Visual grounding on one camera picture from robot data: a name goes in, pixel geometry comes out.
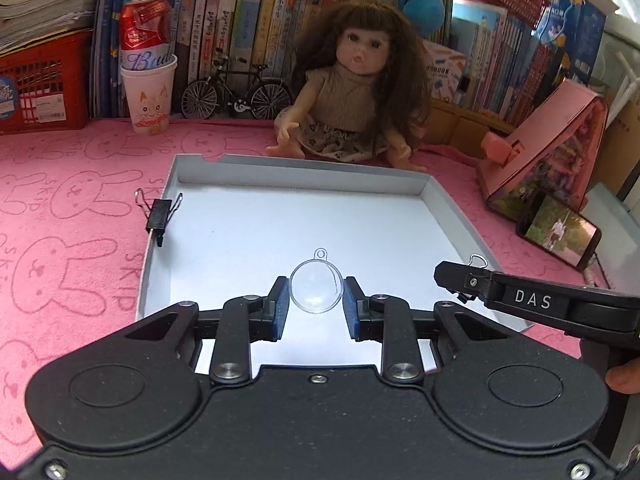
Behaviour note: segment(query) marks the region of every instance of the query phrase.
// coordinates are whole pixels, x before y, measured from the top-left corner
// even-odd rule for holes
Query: doll dress
[[[376,74],[357,75],[336,63],[305,75],[321,86],[309,115],[293,131],[306,150],[341,162],[360,162],[388,149],[382,133],[374,138],[367,131],[376,115],[372,90]]]

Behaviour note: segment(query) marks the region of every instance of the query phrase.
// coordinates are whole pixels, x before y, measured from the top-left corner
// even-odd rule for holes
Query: smartphone
[[[530,197],[516,233],[578,270],[587,267],[602,237],[584,216],[544,190]]]

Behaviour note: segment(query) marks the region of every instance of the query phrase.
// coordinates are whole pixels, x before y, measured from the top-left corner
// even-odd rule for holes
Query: pink fabric tablecloth
[[[101,120],[80,132],[0,137],[0,461],[15,466],[39,442],[24,411],[28,379],[53,358],[134,320],[146,244],[134,205],[160,195],[175,153],[263,155],[273,128],[177,122],[141,137]],[[473,222],[505,272],[582,284],[578,272],[514,234],[485,209],[475,171],[435,155],[416,161]],[[535,326],[530,336],[578,356],[577,341]]]

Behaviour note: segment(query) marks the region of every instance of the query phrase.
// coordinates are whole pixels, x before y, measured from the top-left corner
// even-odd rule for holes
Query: blue gripper pad
[[[342,309],[344,310],[344,319],[349,327],[349,335],[351,339],[358,339],[360,333],[360,322],[358,321],[358,305],[353,292],[349,288],[347,280],[344,282],[344,292],[342,294]]]
[[[276,302],[276,314],[273,319],[273,331],[276,335],[276,339],[282,339],[282,331],[284,330],[284,323],[287,320],[287,313],[289,312],[289,279],[280,291],[278,301]]]

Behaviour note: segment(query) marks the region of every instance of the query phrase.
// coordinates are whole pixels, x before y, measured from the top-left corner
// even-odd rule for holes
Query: soda can
[[[120,60],[126,70],[151,70],[171,61],[171,6],[167,0],[134,0],[122,7]]]

